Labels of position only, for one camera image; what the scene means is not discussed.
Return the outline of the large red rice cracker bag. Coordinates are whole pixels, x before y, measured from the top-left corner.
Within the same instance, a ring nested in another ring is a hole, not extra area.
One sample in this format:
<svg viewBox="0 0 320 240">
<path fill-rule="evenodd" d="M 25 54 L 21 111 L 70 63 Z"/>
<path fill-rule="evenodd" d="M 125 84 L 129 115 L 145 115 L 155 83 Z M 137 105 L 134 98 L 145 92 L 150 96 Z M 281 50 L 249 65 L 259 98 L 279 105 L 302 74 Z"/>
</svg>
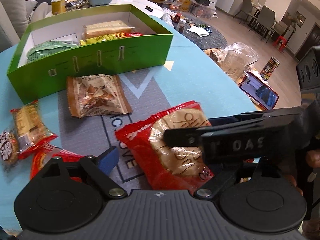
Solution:
<svg viewBox="0 0 320 240">
<path fill-rule="evenodd" d="M 172 147 L 163 139 L 167 129 L 210 126 L 201 106 L 188 101 L 125 125 L 115 132 L 133 154 L 153 190 L 188 190 L 194 193 L 213 178 L 198 147 Z"/>
</svg>

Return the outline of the red pleated snack packet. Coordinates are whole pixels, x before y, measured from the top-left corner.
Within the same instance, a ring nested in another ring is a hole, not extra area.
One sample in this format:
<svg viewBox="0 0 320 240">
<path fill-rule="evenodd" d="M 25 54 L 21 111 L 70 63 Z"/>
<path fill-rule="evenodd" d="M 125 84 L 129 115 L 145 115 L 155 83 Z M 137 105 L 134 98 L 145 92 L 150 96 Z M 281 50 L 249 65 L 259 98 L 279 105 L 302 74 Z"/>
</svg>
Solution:
<svg viewBox="0 0 320 240">
<path fill-rule="evenodd" d="M 64 162 L 76 162 L 82 158 L 79 154 L 48 144 L 33 155 L 30 179 L 33 179 L 53 157 L 60 157 Z"/>
</svg>

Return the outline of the brown nut snack packet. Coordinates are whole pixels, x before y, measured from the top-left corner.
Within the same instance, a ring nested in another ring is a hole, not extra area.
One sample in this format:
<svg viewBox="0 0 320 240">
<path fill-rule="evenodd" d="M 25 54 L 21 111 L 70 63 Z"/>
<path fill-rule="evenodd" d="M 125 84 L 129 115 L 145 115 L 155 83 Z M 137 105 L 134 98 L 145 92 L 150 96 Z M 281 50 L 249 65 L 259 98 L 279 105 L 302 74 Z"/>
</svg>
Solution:
<svg viewBox="0 0 320 240">
<path fill-rule="evenodd" d="M 132 112 L 117 75 L 69 76 L 66 89 L 68 108 L 73 117 L 81 119 Z"/>
</svg>

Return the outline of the orange cake snack packet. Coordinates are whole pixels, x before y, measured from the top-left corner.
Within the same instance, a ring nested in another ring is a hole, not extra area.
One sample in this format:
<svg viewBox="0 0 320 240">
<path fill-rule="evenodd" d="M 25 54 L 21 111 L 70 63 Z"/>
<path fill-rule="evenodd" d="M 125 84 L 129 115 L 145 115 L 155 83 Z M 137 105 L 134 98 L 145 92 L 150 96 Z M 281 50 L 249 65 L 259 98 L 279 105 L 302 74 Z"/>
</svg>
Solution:
<svg viewBox="0 0 320 240">
<path fill-rule="evenodd" d="M 19 159 L 26 159 L 36 150 L 58 137 L 43 123 L 38 100 L 20 108 L 11 109 L 10 113 L 13 117 L 20 148 Z"/>
</svg>

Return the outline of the round brown cookie packet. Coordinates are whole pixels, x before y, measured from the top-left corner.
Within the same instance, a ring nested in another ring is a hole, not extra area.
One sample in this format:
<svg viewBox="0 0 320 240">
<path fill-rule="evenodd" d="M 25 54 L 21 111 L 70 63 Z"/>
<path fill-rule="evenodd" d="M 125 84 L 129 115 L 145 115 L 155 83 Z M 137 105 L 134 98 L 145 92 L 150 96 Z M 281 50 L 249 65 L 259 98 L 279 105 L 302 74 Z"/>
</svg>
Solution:
<svg viewBox="0 0 320 240">
<path fill-rule="evenodd" d="M 1 133 L 1 166 L 9 171 L 18 161 L 20 147 L 13 129 Z"/>
</svg>

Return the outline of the beige cake snack packet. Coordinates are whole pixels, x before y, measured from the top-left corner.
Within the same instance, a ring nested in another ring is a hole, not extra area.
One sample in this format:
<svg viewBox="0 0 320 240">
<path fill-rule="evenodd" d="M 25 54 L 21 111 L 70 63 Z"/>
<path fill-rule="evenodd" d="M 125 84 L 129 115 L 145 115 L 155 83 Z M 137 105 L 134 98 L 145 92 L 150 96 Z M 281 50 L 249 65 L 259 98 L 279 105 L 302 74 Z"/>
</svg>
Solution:
<svg viewBox="0 0 320 240">
<path fill-rule="evenodd" d="M 116 21 L 108 21 L 108 22 L 101 22 L 96 24 L 84 25 L 84 30 L 82 33 L 82 38 L 94 38 L 98 36 L 114 34 L 119 32 L 129 32 L 135 29 L 134 26 L 128 25 L 127 23 L 116 20 Z"/>
</svg>

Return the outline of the yellow red snack packet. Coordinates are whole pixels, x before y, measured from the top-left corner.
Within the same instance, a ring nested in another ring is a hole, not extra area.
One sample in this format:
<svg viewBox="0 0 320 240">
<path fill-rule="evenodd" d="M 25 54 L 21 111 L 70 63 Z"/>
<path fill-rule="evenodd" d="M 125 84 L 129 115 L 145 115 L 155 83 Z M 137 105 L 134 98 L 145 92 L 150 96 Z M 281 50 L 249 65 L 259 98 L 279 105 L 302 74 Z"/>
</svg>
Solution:
<svg viewBox="0 0 320 240">
<path fill-rule="evenodd" d="M 99 42 L 117 40 L 117 39 L 127 38 L 127 37 L 136 37 L 136 36 L 142 36 L 142 35 L 143 34 L 141 34 L 141 33 L 119 32 L 119 33 L 101 35 L 101 36 L 97 36 L 97 37 L 92 37 L 92 38 L 87 38 L 87 39 L 84 39 L 84 40 L 80 40 L 80 45 L 81 46 L 86 46 L 86 45 L 89 45 L 89 44 L 95 44 L 95 43 L 99 43 Z"/>
</svg>

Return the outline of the green snack packet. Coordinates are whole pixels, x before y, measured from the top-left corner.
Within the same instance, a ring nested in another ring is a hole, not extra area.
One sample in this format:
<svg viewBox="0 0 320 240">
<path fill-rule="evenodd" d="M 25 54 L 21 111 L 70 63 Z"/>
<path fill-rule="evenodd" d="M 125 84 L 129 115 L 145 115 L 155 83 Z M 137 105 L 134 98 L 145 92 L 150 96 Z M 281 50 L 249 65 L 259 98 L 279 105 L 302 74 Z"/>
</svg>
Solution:
<svg viewBox="0 0 320 240">
<path fill-rule="evenodd" d="M 80 46 L 79 42 L 73 41 L 47 41 L 38 44 L 27 52 L 27 63 L 31 63 L 50 55 Z"/>
</svg>

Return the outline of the light blue play mat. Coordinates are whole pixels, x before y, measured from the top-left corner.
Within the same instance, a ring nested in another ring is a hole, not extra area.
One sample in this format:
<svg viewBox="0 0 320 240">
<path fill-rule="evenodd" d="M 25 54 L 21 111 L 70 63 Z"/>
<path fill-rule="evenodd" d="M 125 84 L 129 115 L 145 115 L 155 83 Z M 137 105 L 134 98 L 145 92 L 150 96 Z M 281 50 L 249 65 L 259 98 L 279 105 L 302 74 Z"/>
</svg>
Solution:
<svg viewBox="0 0 320 240">
<path fill-rule="evenodd" d="M 205 53 L 176 31 L 167 61 L 171 69 L 157 66 L 121 74 L 131 114 L 78 119 L 70 115 L 65 91 L 41 98 L 41 118 L 57 135 L 53 145 L 81 155 L 99 155 L 116 146 L 120 160 L 112 179 L 128 191 L 148 189 L 134 157 L 116 139 L 117 129 L 190 100 L 199 102 L 208 118 L 255 110 L 248 96 Z"/>
</svg>

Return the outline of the drink can on floor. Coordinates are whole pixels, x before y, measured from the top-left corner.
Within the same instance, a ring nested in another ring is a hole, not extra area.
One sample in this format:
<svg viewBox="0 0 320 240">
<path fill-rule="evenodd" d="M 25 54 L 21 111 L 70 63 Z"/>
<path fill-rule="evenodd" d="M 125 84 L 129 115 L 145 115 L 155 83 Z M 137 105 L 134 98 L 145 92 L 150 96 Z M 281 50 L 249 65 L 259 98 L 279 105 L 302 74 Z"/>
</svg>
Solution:
<svg viewBox="0 0 320 240">
<path fill-rule="evenodd" d="M 279 64 L 280 62 L 274 56 L 272 56 L 267 64 L 265 64 L 264 68 L 260 71 L 260 76 L 262 79 L 267 81 Z"/>
</svg>

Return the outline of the clear plastic bag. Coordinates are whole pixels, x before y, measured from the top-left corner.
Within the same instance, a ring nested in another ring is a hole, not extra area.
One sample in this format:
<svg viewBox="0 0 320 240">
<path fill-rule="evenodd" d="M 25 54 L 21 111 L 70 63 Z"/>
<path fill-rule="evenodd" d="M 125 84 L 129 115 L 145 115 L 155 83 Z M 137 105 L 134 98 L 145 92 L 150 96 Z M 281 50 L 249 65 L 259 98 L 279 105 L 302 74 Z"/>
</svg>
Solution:
<svg viewBox="0 0 320 240">
<path fill-rule="evenodd" d="M 204 51 L 233 81 L 238 82 L 259 60 L 259 54 L 242 42 L 231 43 L 224 49 Z"/>
</svg>

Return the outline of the dark marble round table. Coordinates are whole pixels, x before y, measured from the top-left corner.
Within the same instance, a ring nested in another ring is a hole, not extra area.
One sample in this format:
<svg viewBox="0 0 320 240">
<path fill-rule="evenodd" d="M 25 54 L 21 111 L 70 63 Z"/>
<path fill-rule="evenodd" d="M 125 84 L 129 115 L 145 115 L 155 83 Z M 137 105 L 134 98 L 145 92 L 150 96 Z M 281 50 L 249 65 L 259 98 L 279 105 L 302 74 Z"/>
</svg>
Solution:
<svg viewBox="0 0 320 240">
<path fill-rule="evenodd" d="M 176 12 L 163 9 L 162 20 L 175 28 L 184 37 L 196 44 L 201 50 L 207 49 L 224 49 L 227 46 L 226 38 L 214 27 L 202 21 L 201 18 L 194 15 L 188 15 L 184 12 L 180 14 L 180 21 L 184 21 L 183 27 L 179 27 L 179 22 L 175 22 Z"/>
</svg>

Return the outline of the grey dining chair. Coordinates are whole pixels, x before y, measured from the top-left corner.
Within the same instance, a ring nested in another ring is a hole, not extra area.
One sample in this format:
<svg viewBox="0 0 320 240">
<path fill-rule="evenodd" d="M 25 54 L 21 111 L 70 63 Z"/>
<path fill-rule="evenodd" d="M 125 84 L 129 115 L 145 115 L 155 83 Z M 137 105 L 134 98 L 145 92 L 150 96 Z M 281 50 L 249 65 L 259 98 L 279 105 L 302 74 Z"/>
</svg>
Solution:
<svg viewBox="0 0 320 240">
<path fill-rule="evenodd" d="M 263 28 L 263 32 L 261 34 L 261 41 L 264 38 L 267 38 L 268 33 L 271 32 L 271 35 L 275 32 L 273 29 L 275 23 L 276 13 L 268 8 L 267 6 L 263 6 L 261 9 L 258 18 L 256 19 L 255 24 L 249 29 L 249 31 L 254 30 L 258 25 Z"/>
</svg>

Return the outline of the spice jar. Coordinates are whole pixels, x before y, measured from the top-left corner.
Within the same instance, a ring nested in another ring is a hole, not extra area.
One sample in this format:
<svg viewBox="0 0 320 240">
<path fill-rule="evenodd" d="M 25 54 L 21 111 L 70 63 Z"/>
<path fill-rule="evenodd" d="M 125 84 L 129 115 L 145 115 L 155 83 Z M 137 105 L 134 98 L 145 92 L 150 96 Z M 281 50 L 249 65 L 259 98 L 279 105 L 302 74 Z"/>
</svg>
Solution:
<svg viewBox="0 0 320 240">
<path fill-rule="evenodd" d="M 184 29 L 185 29 L 185 24 L 186 24 L 186 20 L 185 19 L 180 19 L 178 24 L 177 24 L 177 27 L 176 27 L 176 30 L 180 33 L 180 34 L 183 34 L 184 32 Z"/>
</svg>

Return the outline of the green cardboard box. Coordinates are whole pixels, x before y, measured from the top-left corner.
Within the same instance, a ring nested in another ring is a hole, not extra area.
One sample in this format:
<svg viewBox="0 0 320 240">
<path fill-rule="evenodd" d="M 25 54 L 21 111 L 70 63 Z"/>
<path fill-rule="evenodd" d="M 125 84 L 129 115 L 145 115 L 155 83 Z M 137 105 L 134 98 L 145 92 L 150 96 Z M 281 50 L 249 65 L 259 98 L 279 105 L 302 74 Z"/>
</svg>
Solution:
<svg viewBox="0 0 320 240">
<path fill-rule="evenodd" d="M 80 41 L 86 25 L 121 20 L 140 36 L 78 46 L 29 63 L 27 52 L 43 42 Z M 173 33 L 130 4 L 106 5 L 51 16 L 29 25 L 7 71 L 23 103 L 66 87 L 69 76 L 116 75 L 163 65 Z"/>
</svg>

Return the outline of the white round table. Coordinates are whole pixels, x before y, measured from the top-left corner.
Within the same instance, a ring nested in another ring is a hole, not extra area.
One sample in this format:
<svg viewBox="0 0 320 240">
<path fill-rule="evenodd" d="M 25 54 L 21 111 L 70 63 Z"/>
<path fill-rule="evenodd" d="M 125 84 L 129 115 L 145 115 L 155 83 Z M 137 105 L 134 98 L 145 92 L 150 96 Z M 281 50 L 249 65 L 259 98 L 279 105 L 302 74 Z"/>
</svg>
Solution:
<svg viewBox="0 0 320 240">
<path fill-rule="evenodd" d="M 153 12 L 145 9 L 149 6 Z M 46 18 L 62 18 L 63 20 L 73 20 L 76 18 L 92 16 L 96 20 L 128 20 L 131 12 L 141 11 L 150 17 L 162 18 L 163 9 L 148 0 L 112 0 L 109 5 L 88 7 L 65 12 L 60 15 L 53 16 L 51 12 L 46 15 Z"/>
</svg>

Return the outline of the black remote control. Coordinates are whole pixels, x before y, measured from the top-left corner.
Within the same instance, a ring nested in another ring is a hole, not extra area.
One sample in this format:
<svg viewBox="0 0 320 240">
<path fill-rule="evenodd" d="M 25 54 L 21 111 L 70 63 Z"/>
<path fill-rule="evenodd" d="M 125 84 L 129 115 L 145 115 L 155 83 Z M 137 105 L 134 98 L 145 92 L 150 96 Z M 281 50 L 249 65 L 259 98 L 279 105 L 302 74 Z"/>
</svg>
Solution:
<svg viewBox="0 0 320 240">
<path fill-rule="evenodd" d="M 152 9 L 151 7 L 149 7 L 149 6 L 146 6 L 145 9 L 146 9 L 147 11 L 149 11 L 149 12 L 153 12 L 153 9 Z"/>
</svg>

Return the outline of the yellow canister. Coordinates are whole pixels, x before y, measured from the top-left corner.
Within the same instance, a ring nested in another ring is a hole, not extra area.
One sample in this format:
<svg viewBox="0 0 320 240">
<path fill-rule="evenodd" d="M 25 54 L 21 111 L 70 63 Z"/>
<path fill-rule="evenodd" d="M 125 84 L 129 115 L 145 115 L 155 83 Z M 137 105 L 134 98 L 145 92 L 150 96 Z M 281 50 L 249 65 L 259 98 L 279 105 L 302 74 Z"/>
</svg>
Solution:
<svg viewBox="0 0 320 240">
<path fill-rule="evenodd" d="M 58 15 L 66 11 L 66 0 L 51 0 L 52 15 Z"/>
</svg>

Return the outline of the beige sofa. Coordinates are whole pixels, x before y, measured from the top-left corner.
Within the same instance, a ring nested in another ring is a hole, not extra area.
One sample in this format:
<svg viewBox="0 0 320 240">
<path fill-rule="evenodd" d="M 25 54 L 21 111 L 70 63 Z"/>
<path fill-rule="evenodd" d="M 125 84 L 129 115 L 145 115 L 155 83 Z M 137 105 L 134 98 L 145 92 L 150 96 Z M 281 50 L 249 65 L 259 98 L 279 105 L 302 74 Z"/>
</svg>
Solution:
<svg viewBox="0 0 320 240">
<path fill-rule="evenodd" d="M 1 0 L 1 51 L 18 44 L 28 25 L 44 19 L 51 9 L 47 2 Z"/>
</svg>

